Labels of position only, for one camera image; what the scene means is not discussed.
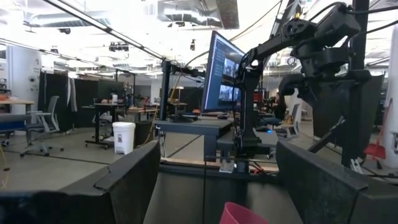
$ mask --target white pillar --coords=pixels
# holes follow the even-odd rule
[[[42,68],[42,54],[38,51],[17,46],[7,46],[8,88],[12,96],[19,100],[34,102],[32,110],[37,110],[39,102],[39,77]],[[24,105],[14,105],[13,114],[25,114]]]
[[[390,99],[393,103],[384,122],[382,145],[386,148],[386,159],[382,163],[391,168],[398,168],[398,154],[394,152],[394,139],[391,134],[392,131],[398,131],[398,25],[394,26],[391,38],[388,82],[386,109]]]
[[[162,88],[162,80],[152,80],[150,83],[150,102],[155,104],[155,98],[160,98],[160,89]]]

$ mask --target office chair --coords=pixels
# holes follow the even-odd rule
[[[35,137],[35,140],[40,141],[40,144],[38,145],[40,151],[44,151],[45,156],[50,155],[49,149],[52,147],[46,146],[42,141],[45,139],[45,136],[59,132],[60,130],[57,116],[55,114],[55,106],[57,105],[58,99],[59,96],[51,97],[46,113],[43,111],[28,111],[28,113],[32,115],[32,119],[35,121],[35,123],[26,124],[25,126],[27,147],[25,151],[19,154],[19,156],[24,157],[27,152],[37,149],[37,147],[35,147],[32,143],[32,133],[38,133],[38,135]]]
[[[274,129],[278,137],[290,140],[299,135],[299,121],[297,120],[298,113],[301,113],[301,111],[299,111],[299,106],[298,103],[293,106],[293,124],[281,124],[278,128]]]

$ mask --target workbench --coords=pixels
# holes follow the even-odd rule
[[[203,160],[216,161],[206,158],[216,156],[217,139],[227,133],[232,127],[232,121],[211,117],[198,117],[192,123],[174,123],[171,121],[155,121],[160,131],[171,133],[197,134],[204,136]]]

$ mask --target wooden table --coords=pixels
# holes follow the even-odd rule
[[[149,114],[150,113],[156,113],[156,111],[159,109],[145,109],[145,108],[129,108],[126,111],[127,115],[133,115],[133,120],[131,122],[135,122],[136,121],[136,117],[137,117],[137,121],[141,120],[141,114],[144,113],[147,115],[147,120],[149,120]]]
[[[26,113],[31,110],[31,106],[35,104],[30,100],[2,100],[0,101],[0,105],[25,105]]]

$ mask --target metal bracket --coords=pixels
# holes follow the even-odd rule
[[[359,174],[363,174],[362,168],[357,159],[351,159],[351,169]]]

